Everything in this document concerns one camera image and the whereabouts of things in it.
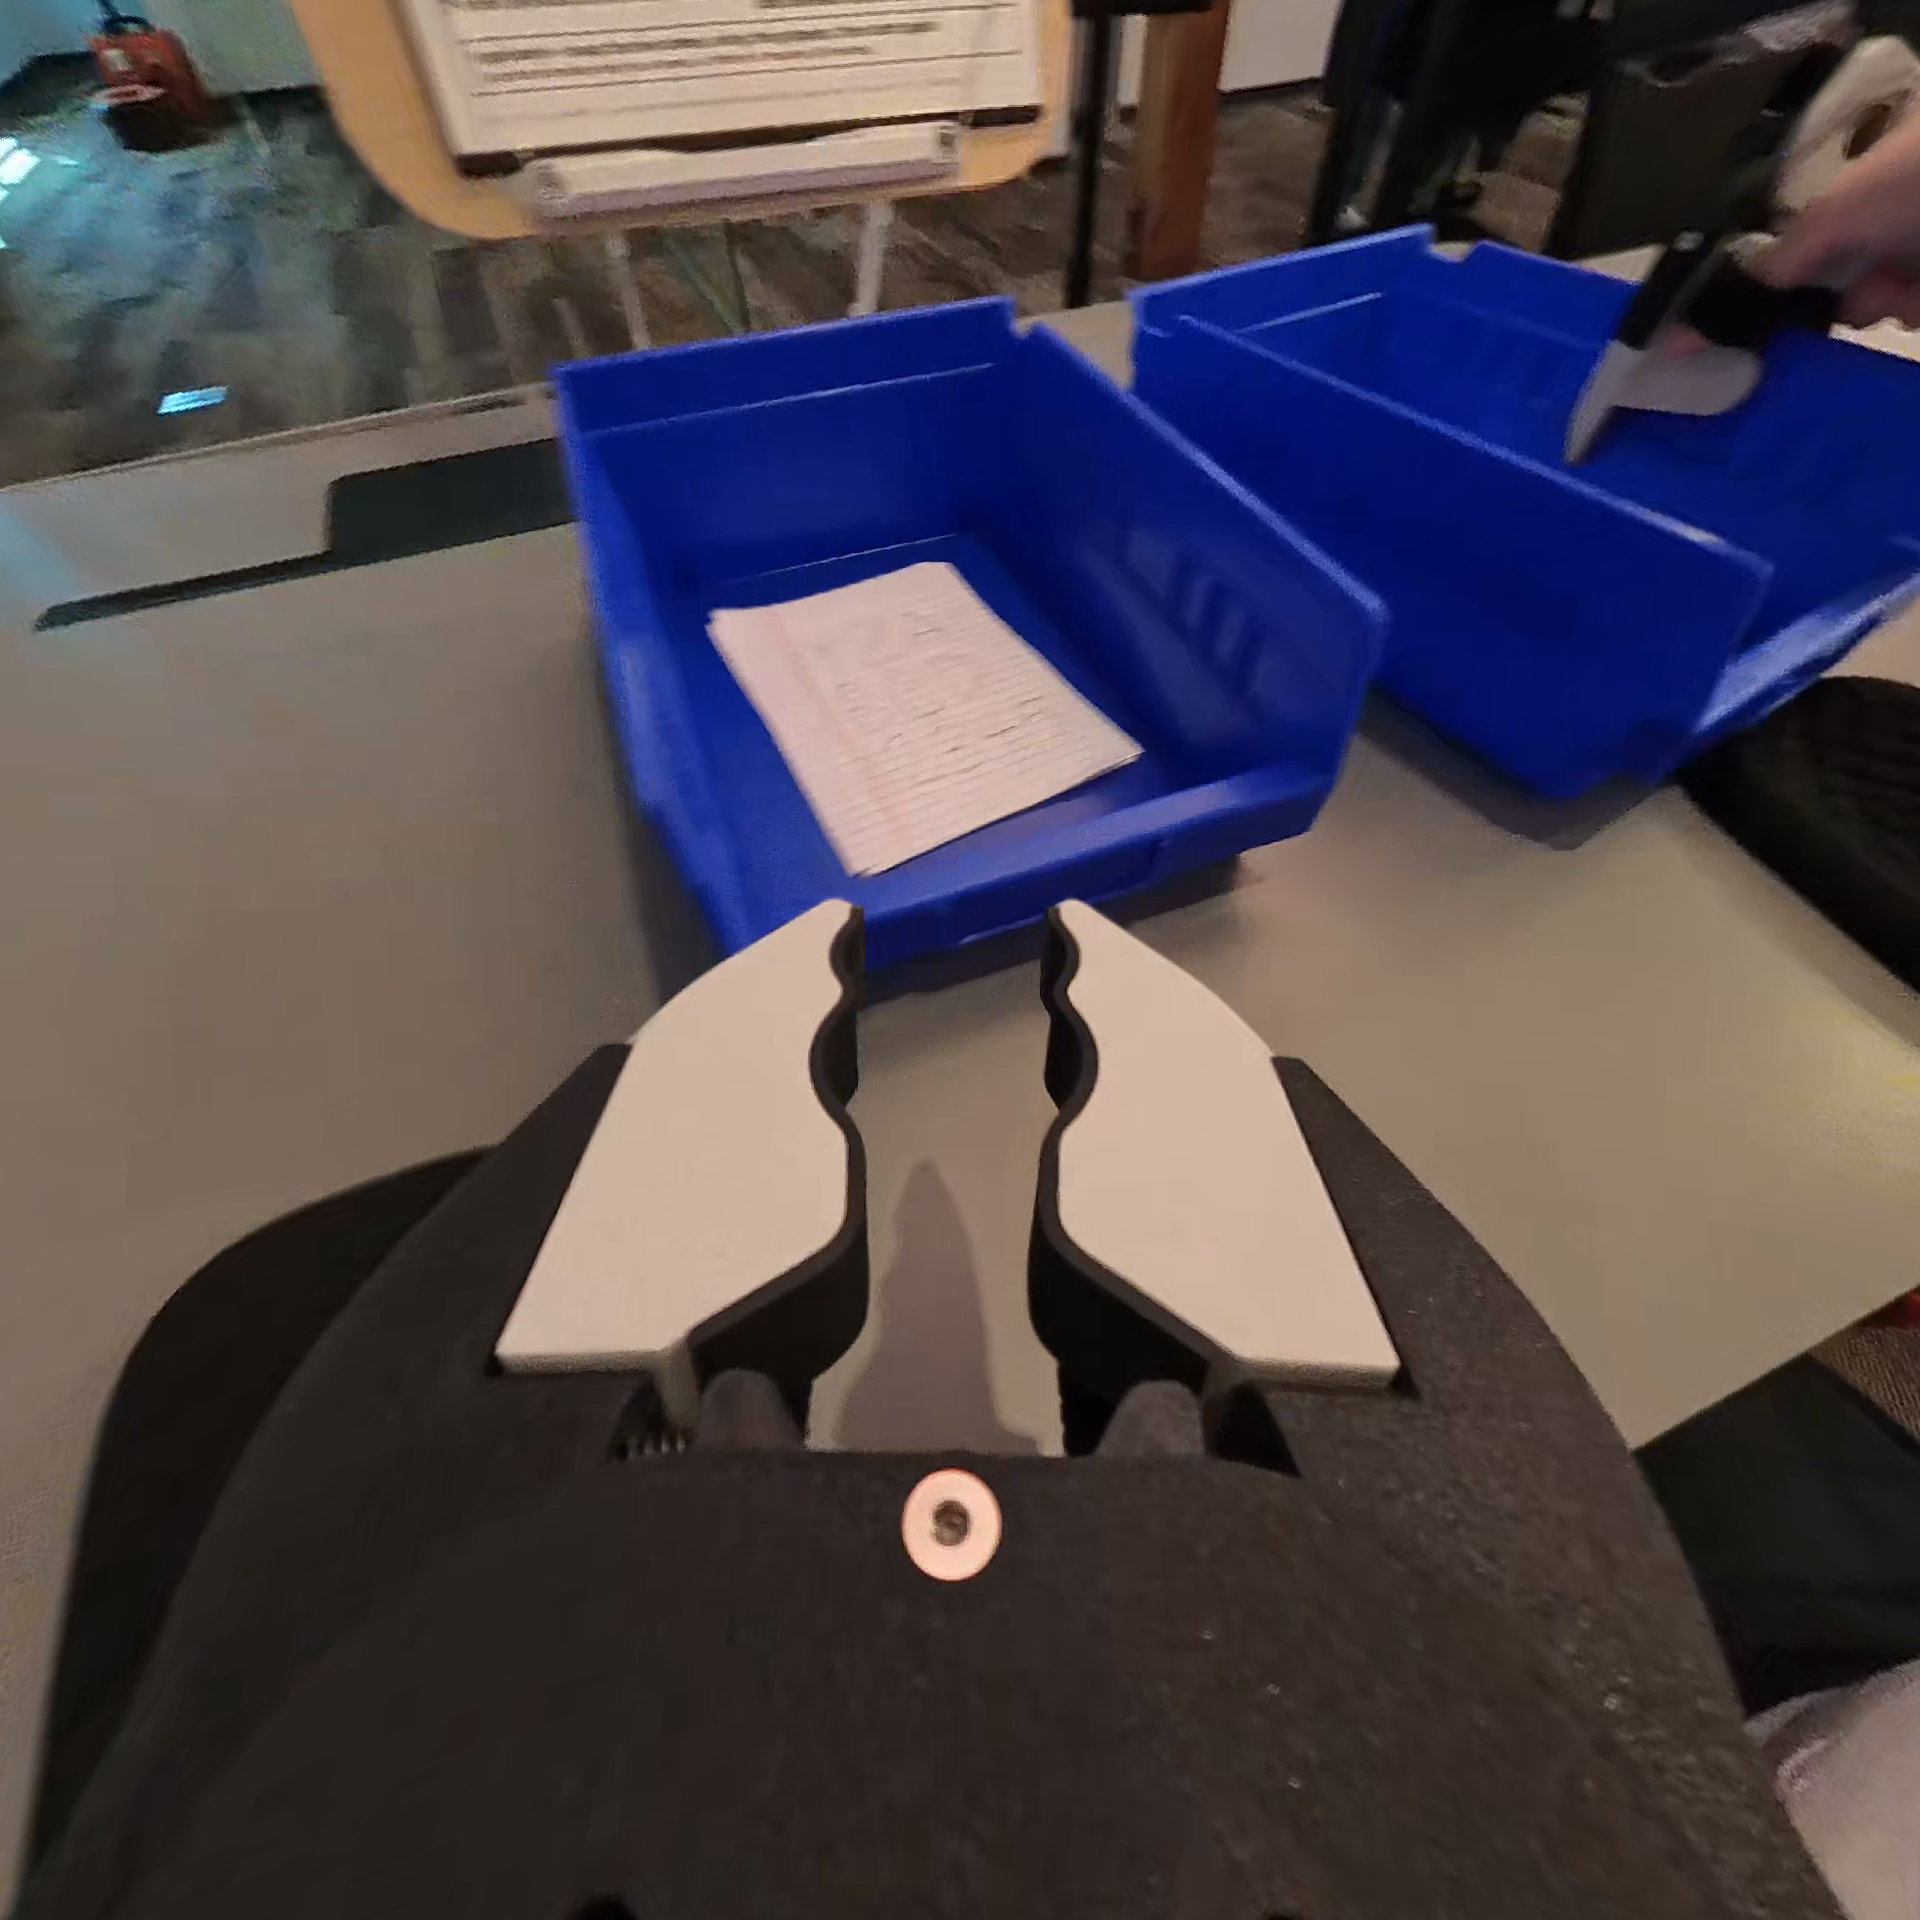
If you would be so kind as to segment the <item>person's white shirt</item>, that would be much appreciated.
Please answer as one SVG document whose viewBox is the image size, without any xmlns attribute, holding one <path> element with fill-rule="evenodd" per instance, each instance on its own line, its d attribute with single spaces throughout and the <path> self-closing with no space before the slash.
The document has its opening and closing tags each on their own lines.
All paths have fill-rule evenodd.
<svg viewBox="0 0 1920 1920">
<path fill-rule="evenodd" d="M 1849 1917 L 1918 1916 L 1918 1661 L 1792 1695 L 1743 1726 Z"/>
</svg>

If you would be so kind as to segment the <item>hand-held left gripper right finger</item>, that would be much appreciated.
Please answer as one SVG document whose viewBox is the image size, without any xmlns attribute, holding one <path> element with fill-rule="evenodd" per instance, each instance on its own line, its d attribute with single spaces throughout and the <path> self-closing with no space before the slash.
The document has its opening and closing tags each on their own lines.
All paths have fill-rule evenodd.
<svg viewBox="0 0 1920 1920">
<path fill-rule="evenodd" d="M 1089 903 L 1053 904 L 1044 935 L 1053 1116 L 1029 1318 L 1056 1364 L 1062 1448 L 1094 1454 L 1134 1392 L 1175 1388 L 1204 1452 L 1278 1456 L 1259 1395 L 1399 1384 L 1399 1345 L 1268 1044 Z"/>
</svg>

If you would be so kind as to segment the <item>blue plastic bin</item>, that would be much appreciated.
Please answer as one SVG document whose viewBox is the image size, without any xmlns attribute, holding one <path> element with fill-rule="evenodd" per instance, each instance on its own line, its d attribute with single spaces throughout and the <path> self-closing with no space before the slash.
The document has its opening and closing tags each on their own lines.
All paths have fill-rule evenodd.
<svg viewBox="0 0 1920 1920">
<path fill-rule="evenodd" d="M 870 969 L 909 966 L 1064 899 L 1160 893 L 1323 807 L 1380 604 L 1007 302 L 596 357 L 550 387 L 624 780 L 720 953 L 838 899 Z M 855 878 L 705 619 L 926 559 L 1143 755 Z"/>
<path fill-rule="evenodd" d="M 1657 783 L 1916 600 L 1918 371 L 1792 326 L 1563 461 L 1637 286 L 1427 227 L 1134 289 L 1134 392 L 1385 606 L 1375 684 L 1548 800 Z"/>
</svg>

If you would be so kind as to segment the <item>wooden post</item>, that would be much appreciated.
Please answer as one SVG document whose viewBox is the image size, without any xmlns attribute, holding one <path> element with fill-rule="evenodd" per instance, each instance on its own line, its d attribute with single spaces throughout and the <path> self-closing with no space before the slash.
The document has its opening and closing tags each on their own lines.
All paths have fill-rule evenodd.
<svg viewBox="0 0 1920 1920">
<path fill-rule="evenodd" d="M 1230 27 L 1231 3 L 1192 4 L 1145 20 L 1125 220 L 1128 281 L 1166 281 L 1197 270 Z"/>
</svg>

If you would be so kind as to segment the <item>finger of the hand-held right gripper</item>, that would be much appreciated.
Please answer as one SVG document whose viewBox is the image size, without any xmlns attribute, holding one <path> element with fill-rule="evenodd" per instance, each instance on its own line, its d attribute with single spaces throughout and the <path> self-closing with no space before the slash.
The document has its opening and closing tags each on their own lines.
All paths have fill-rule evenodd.
<svg viewBox="0 0 1920 1920">
<path fill-rule="evenodd" d="M 1566 463 L 1582 463 L 1621 413 L 1715 419 L 1742 407 L 1759 383 L 1751 349 L 1697 343 L 1631 348 L 1611 341 L 1582 387 L 1566 430 Z"/>
</svg>

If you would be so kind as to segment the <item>wooden board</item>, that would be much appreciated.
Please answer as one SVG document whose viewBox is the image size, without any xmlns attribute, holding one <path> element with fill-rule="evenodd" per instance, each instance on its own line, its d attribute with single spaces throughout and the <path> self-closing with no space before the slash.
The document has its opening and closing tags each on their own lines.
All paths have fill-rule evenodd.
<svg viewBox="0 0 1920 1920">
<path fill-rule="evenodd" d="M 547 220 L 528 207 L 513 181 L 464 175 L 457 169 L 400 4 L 293 3 L 289 13 L 317 71 L 333 123 L 355 155 L 421 221 L 473 243 L 561 238 L 617 227 L 773 221 L 870 203 L 965 198 L 1014 183 L 1044 159 L 1059 157 L 1067 135 L 1073 25 L 1067 3 L 1044 3 L 1036 9 L 1044 92 L 1038 118 L 961 133 L 956 141 L 956 165 L 945 175 Z"/>
</svg>

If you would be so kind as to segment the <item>black table leg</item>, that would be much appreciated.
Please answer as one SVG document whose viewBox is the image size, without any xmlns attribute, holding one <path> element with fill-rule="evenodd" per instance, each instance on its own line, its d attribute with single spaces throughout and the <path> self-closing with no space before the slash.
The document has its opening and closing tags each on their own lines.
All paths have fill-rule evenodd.
<svg viewBox="0 0 1920 1920">
<path fill-rule="evenodd" d="M 1062 268 L 1062 309 L 1089 302 L 1097 245 L 1097 203 L 1112 102 L 1117 39 L 1116 3 L 1072 3 L 1076 67 L 1072 94 L 1072 223 Z"/>
</svg>

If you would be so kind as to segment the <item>handwritten paper pile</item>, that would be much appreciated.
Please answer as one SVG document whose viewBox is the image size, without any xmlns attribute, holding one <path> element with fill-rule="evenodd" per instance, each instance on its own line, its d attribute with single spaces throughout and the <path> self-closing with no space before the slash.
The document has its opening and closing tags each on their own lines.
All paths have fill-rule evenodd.
<svg viewBox="0 0 1920 1920">
<path fill-rule="evenodd" d="M 705 629 L 855 878 L 897 869 L 1143 755 L 951 563 L 775 606 L 718 608 Z"/>
</svg>

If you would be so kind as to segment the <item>red floor object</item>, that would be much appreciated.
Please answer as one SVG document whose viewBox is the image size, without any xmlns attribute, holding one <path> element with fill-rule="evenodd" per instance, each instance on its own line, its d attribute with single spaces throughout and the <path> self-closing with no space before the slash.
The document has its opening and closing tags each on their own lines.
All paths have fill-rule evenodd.
<svg viewBox="0 0 1920 1920">
<path fill-rule="evenodd" d="M 183 40 L 123 4 L 97 3 L 86 32 L 97 77 L 94 104 L 131 152 L 175 152 L 199 145 L 223 125 L 223 107 L 207 94 Z"/>
</svg>

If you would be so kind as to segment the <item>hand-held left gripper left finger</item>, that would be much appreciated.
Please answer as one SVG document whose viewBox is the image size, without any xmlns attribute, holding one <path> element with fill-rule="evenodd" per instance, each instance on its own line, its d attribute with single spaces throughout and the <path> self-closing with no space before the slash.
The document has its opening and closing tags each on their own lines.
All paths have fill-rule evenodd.
<svg viewBox="0 0 1920 1920">
<path fill-rule="evenodd" d="M 821 903 L 633 1032 L 496 1336 L 503 1376 L 633 1376 L 704 1448 L 803 1448 L 870 1301 L 852 1123 L 863 920 Z"/>
</svg>

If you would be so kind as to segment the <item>person's right hand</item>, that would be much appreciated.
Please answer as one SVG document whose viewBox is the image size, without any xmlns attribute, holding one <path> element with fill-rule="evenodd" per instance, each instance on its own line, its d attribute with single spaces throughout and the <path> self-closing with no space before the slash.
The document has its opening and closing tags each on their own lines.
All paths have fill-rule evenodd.
<svg viewBox="0 0 1920 1920">
<path fill-rule="evenodd" d="M 1918 121 L 1847 159 L 1751 270 L 1779 287 L 1827 286 L 1840 321 L 1918 326 Z"/>
</svg>

